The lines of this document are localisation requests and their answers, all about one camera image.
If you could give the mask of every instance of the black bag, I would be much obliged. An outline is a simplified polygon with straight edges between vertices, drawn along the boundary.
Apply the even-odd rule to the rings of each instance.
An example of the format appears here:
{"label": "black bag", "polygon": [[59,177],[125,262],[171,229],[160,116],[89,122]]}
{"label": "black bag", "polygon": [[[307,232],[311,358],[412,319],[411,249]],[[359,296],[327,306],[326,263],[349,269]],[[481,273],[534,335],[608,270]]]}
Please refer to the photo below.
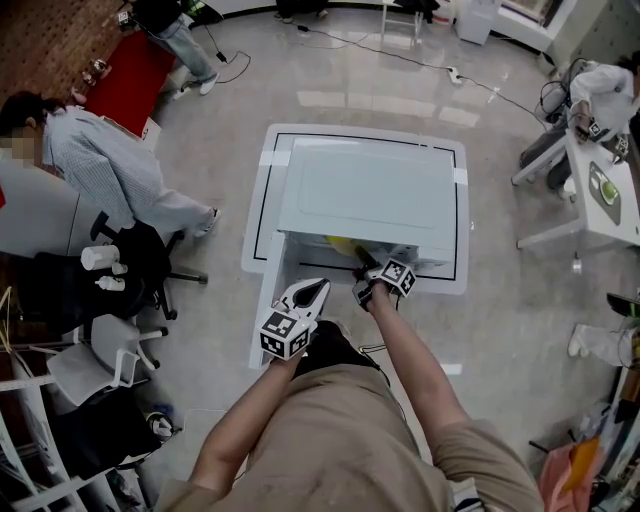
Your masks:
{"label": "black bag", "polygon": [[201,0],[180,0],[180,5],[182,12],[193,19],[193,23],[189,25],[190,29],[200,25],[220,23],[224,19],[218,11]]}

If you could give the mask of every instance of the white shirt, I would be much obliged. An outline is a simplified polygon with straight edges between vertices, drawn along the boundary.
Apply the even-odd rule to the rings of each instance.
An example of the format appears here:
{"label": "white shirt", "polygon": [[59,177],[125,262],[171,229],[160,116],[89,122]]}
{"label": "white shirt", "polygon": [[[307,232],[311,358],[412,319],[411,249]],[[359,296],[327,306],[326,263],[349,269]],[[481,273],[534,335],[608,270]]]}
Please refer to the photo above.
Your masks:
{"label": "white shirt", "polygon": [[635,98],[634,75],[631,71],[606,64],[578,75],[571,82],[571,102],[577,105],[586,101],[591,115],[601,128],[610,132],[602,140],[607,141],[621,134],[629,134],[629,121],[640,109],[640,98]]}

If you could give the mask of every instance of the dark hair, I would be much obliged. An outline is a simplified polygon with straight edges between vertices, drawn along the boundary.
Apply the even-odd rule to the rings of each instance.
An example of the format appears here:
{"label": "dark hair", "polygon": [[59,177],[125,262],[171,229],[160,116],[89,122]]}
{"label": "dark hair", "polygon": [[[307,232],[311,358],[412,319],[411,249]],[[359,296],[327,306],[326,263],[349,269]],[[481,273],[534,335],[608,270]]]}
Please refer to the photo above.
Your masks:
{"label": "dark hair", "polygon": [[0,110],[0,133],[9,134],[13,129],[25,126],[30,117],[41,124],[45,118],[43,110],[55,112],[59,108],[64,108],[64,103],[57,98],[43,99],[40,94],[29,91],[17,92]]}
{"label": "dark hair", "polygon": [[627,57],[626,55],[624,57],[620,57],[620,60],[616,63],[616,66],[628,69],[634,75],[637,75],[638,67],[640,67],[640,52],[633,52],[631,58]]}

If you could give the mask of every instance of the brick wall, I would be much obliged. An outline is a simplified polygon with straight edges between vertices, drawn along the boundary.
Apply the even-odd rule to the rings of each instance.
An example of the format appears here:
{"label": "brick wall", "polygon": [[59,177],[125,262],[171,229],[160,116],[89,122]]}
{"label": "brick wall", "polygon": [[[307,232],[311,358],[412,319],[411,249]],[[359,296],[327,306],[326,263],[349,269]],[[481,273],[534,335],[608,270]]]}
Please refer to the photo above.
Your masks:
{"label": "brick wall", "polygon": [[67,98],[89,60],[109,57],[123,37],[121,0],[0,0],[0,105],[28,89]]}

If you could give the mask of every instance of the white cup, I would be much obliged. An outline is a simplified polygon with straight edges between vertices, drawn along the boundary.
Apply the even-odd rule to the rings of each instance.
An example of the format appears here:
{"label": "white cup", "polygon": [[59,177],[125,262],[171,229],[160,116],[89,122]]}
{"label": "white cup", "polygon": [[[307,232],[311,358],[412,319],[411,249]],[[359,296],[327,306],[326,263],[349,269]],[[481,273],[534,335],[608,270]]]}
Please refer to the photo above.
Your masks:
{"label": "white cup", "polygon": [[80,262],[85,270],[111,268],[120,260],[120,251],[115,245],[85,247],[80,255]]}

